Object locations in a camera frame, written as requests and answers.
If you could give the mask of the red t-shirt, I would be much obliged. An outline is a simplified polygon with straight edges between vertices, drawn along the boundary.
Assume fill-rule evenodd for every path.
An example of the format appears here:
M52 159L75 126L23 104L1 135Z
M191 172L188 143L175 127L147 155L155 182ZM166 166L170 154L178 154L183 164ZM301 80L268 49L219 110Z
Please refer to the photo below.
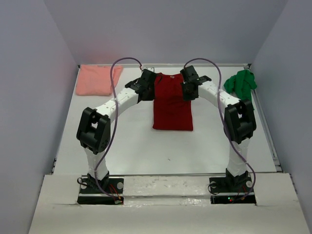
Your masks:
M181 74L158 73L155 79L153 129L162 131L192 131L191 102L183 100Z

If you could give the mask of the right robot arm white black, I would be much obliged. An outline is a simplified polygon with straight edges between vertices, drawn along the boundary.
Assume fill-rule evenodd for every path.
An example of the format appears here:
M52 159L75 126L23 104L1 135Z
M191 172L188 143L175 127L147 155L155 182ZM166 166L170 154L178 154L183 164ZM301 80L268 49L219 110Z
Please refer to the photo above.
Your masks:
M222 90L222 81L214 84L208 76L199 76L193 66L184 66L180 71L185 101L203 98L213 104L219 112L223 131L229 141L229 162L224 177L210 179L208 186L212 195L220 193L249 194L253 191L255 178L249 177L254 169L247 161L250 139L256 130L253 104L241 100Z

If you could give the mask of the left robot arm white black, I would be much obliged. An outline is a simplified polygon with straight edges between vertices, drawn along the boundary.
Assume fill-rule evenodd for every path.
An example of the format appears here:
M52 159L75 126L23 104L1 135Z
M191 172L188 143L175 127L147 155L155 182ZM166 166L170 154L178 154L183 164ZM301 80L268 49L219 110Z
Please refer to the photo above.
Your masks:
M141 76L125 87L105 104L83 110L77 131L77 140L84 148L88 161L87 182L98 193L106 193L109 171L105 157L116 134L118 117L141 101L155 98L157 74L144 69Z

